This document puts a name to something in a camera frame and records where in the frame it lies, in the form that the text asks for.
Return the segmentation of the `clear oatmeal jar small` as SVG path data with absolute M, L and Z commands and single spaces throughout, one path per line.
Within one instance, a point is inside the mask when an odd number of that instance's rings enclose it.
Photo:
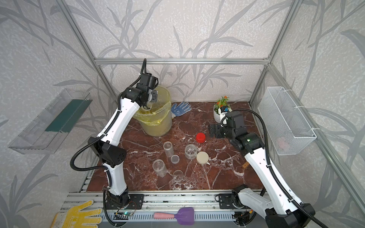
M 168 158 L 171 158 L 174 155 L 174 148 L 171 142 L 165 142 L 163 144 L 163 149 Z

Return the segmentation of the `red jar lid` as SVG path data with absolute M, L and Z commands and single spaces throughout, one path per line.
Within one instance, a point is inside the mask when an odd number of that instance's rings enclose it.
M 204 133 L 198 133 L 196 135 L 196 142 L 197 143 L 204 143 L 206 141 L 206 135 Z

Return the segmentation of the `clear oatmeal jar tall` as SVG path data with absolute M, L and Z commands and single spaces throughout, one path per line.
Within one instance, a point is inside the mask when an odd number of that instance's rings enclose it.
M 167 168 L 163 160 L 161 159 L 155 160 L 152 166 L 154 171 L 159 177 L 163 178 L 167 175 Z

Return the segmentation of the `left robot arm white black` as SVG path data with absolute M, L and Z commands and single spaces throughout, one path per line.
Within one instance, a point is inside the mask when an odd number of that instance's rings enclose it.
M 104 170 L 108 180 L 104 197 L 119 208 L 127 206 L 130 198 L 123 171 L 126 150 L 118 145 L 134 114 L 140 108 L 148 110 L 149 103 L 157 102 L 156 87 L 159 80 L 147 72 L 146 66 L 147 60 L 144 59 L 137 80 L 118 95 L 117 109 L 105 128 L 96 137 L 90 137 L 87 145 L 78 150 L 70 160 L 70 167 L 78 172 Z M 77 167 L 76 158 L 88 148 L 92 149 L 102 164 L 86 168 Z

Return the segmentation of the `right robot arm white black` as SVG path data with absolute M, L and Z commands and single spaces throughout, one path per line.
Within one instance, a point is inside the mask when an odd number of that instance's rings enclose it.
M 259 114 L 256 116 L 263 128 L 263 137 L 249 133 L 242 115 L 244 109 L 230 111 L 224 106 L 220 123 L 209 126 L 210 137 L 226 138 L 245 158 L 259 177 L 270 199 L 254 193 L 241 185 L 232 191 L 235 207 L 247 206 L 263 217 L 269 228 L 304 228 L 310 221 L 324 228 L 326 225 L 315 217 L 315 210 L 290 189 L 275 165 L 272 163 L 266 125 Z

